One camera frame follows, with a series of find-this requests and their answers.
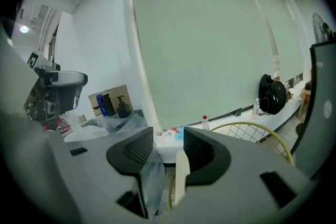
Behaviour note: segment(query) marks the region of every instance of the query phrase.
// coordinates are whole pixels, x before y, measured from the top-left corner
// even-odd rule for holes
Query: transparent plastic sheet
[[[92,119],[83,124],[82,127],[89,125],[105,128],[109,131],[109,133],[114,134],[147,126],[146,120],[137,114],[131,114],[124,119],[119,118],[118,115]]]
[[[141,171],[141,188],[148,218],[153,219],[160,207],[165,168],[154,145]]]

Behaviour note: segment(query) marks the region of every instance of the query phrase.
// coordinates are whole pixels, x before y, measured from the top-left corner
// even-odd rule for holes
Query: gray panel
[[[69,145],[88,151],[72,157],[61,135],[37,122],[0,114],[1,151],[19,188],[49,217],[64,223],[141,223],[116,203],[126,191],[139,191],[134,177],[120,175],[106,150],[134,135],[127,132]]]
[[[313,62],[313,82],[316,81],[316,94],[313,98],[313,89],[310,105],[312,112],[306,131],[296,149],[296,166],[313,176],[325,162],[335,145],[336,133],[336,44],[322,45],[311,48]],[[332,105],[331,115],[327,119],[324,111],[325,103],[330,101]]]

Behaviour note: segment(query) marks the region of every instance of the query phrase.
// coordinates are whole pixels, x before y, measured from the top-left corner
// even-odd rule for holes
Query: black backpack
[[[259,85],[259,103],[262,111],[277,114],[286,104],[287,93],[280,81],[273,81],[270,75],[263,75]]]

